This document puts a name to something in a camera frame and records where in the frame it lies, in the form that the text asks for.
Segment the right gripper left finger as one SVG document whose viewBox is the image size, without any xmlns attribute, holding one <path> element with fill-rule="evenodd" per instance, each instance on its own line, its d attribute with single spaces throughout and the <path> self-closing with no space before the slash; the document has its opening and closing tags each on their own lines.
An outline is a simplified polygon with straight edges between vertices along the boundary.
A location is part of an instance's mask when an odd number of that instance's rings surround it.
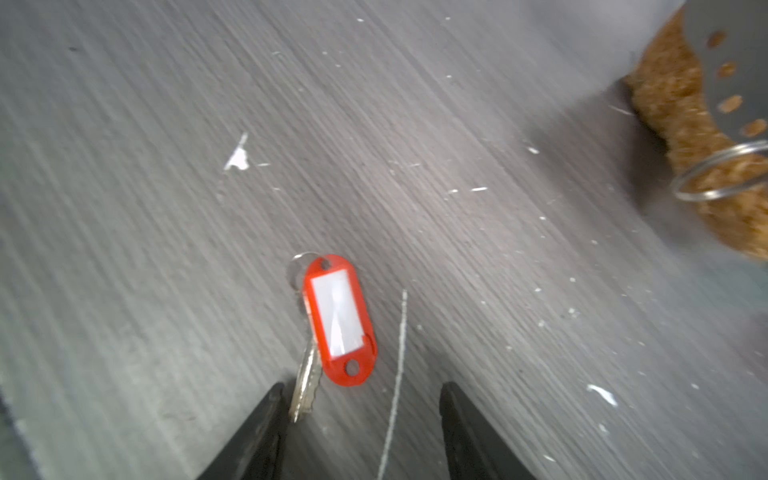
<svg viewBox="0 0 768 480">
<path fill-rule="evenodd" d="M 279 480 L 289 426 L 285 384 L 274 384 L 198 480 Z"/>
</svg>

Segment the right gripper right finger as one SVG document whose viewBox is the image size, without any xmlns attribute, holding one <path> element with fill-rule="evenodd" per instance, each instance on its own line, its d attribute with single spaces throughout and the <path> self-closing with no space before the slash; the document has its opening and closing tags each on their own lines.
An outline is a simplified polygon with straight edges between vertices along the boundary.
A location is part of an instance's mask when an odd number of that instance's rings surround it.
<svg viewBox="0 0 768 480">
<path fill-rule="evenodd" d="M 439 411 L 451 480 L 536 480 L 457 383 L 442 385 Z"/>
</svg>

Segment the red key tag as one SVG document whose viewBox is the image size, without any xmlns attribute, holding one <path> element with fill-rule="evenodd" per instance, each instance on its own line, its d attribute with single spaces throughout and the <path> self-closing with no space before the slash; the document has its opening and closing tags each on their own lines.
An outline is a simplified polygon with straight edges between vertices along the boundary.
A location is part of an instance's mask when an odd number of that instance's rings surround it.
<svg viewBox="0 0 768 480">
<path fill-rule="evenodd" d="M 357 271 L 346 258 L 302 252 L 287 268 L 311 327 L 289 406 L 297 423 L 312 411 L 321 380 L 356 387 L 372 374 L 378 346 Z"/>
</svg>

